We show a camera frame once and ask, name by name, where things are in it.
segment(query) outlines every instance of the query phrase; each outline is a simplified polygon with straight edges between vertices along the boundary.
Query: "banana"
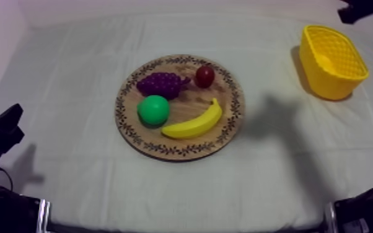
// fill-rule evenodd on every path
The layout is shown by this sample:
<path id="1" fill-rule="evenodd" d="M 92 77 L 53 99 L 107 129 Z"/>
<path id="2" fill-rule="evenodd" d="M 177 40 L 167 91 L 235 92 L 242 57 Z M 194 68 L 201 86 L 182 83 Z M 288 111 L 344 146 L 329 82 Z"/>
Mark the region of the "banana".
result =
<path id="1" fill-rule="evenodd" d="M 216 98 L 213 104 L 199 117 L 162 128 L 162 133 L 170 138 L 195 138 L 205 134 L 216 125 L 222 115 L 222 109 Z"/>

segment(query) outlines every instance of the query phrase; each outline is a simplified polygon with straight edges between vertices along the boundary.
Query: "round wooden plate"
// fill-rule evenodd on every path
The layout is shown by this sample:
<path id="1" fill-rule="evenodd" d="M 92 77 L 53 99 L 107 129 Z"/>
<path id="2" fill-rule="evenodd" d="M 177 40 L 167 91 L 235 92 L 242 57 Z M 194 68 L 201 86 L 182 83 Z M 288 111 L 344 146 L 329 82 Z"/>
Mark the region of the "round wooden plate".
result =
<path id="1" fill-rule="evenodd" d="M 217 125 L 193 139 L 167 138 L 161 134 L 161 128 L 143 126 L 137 106 L 144 97 L 137 90 L 136 83 L 155 72 L 175 73 L 182 79 L 193 79 L 202 65 L 211 66 L 216 72 L 213 84 L 208 89 L 200 89 L 191 81 L 188 90 L 169 101 L 170 116 L 164 126 L 200 116 L 211 105 L 213 97 L 217 98 L 223 111 Z M 160 160 L 189 161 L 211 155 L 231 141 L 244 118 L 244 97 L 239 83 L 219 64 L 199 56 L 164 56 L 144 64 L 127 78 L 116 98 L 115 116 L 118 130 L 138 151 Z"/>

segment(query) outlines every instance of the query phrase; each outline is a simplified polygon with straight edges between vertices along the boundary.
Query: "purple grapes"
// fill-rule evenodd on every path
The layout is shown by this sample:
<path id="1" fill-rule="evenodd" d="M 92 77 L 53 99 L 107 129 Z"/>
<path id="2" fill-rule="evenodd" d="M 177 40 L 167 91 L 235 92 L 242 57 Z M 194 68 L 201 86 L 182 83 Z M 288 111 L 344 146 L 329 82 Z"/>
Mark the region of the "purple grapes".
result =
<path id="1" fill-rule="evenodd" d="M 172 100 L 179 96 L 181 90 L 185 90 L 185 84 L 191 79 L 181 77 L 174 73 L 152 73 L 136 84 L 138 90 L 145 96 L 160 95 L 167 100 Z"/>

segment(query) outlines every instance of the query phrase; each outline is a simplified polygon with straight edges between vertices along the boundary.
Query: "white cloth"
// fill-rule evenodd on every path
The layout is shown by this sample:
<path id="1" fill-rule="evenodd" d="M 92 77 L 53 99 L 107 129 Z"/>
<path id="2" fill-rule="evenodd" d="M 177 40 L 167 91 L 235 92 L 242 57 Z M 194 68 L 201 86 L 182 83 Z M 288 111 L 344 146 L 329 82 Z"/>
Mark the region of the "white cloth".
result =
<path id="1" fill-rule="evenodd" d="M 326 102 L 303 90 L 291 56 L 304 25 L 241 14 L 128 14 L 36 30 L 0 83 L 0 113 L 20 103 L 26 134 L 0 166 L 15 191 L 52 201 L 54 220 L 86 227 L 263 231 L 319 222 L 327 201 L 373 187 L 373 39 L 344 30 L 371 75 L 350 99 Z M 171 54 L 223 65 L 246 101 L 236 138 L 189 163 L 139 154 L 113 115 L 130 73 Z"/>

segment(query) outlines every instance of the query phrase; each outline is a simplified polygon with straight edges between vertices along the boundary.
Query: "yellow basket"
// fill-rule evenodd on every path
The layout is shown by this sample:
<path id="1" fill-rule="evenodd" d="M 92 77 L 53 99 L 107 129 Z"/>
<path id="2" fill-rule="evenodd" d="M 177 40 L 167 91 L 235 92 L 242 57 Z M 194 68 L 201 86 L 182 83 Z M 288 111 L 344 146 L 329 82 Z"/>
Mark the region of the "yellow basket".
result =
<path id="1" fill-rule="evenodd" d="M 305 26 L 299 57 L 309 86 L 326 99 L 347 97 L 369 76 L 351 40 L 321 25 Z"/>

